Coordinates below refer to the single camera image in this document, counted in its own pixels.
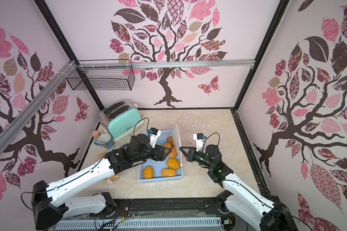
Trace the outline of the reddish orange potato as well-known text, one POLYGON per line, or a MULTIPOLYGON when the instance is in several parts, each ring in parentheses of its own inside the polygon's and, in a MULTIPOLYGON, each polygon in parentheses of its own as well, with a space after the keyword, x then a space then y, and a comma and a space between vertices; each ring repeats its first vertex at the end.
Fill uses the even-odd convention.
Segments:
POLYGON ((165 144, 163 145, 163 147, 172 148, 172 145, 171 145, 170 143, 165 143, 165 144))

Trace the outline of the clear blue zipper bag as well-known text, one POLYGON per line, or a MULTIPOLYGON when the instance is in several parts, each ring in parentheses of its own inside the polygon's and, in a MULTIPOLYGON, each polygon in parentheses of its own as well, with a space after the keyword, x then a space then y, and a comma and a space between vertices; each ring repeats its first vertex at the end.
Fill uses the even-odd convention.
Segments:
MULTIPOLYGON (((99 160, 101 160, 103 158, 103 156, 105 155, 106 153, 101 153, 98 155, 98 158, 99 160)), ((106 184, 106 185, 110 185, 110 184, 113 184, 115 181, 118 181, 119 179, 122 179, 124 177, 124 175, 122 173, 119 173, 117 175, 114 175, 112 177, 109 177, 109 178, 106 178, 103 180, 103 182, 106 184)))

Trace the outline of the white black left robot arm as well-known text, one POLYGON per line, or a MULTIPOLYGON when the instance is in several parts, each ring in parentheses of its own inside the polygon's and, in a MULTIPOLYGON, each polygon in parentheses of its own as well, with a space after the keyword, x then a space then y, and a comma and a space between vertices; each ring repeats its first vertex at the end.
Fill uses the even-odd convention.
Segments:
POLYGON ((75 195, 149 159, 164 161, 172 150, 156 145, 156 140, 155 135, 132 136, 128 144, 106 153, 98 162, 82 171, 56 182, 36 183, 31 191, 35 229, 46 231, 64 218, 87 213, 111 216, 116 204, 110 193, 79 198, 75 195))

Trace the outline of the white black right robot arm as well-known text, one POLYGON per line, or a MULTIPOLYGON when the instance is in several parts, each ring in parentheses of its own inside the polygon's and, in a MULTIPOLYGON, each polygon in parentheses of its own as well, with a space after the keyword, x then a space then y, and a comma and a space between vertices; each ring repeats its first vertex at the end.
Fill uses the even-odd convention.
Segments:
POLYGON ((225 191, 218 195, 220 210, 231 212, 256 231, 297 231, 289 209, 281 202, 273 202, 246 185, 222 160, 218 146, 208 145, 205 151, 195 147, 180 147, 189 162, 205 167, 214 183, 225 191))

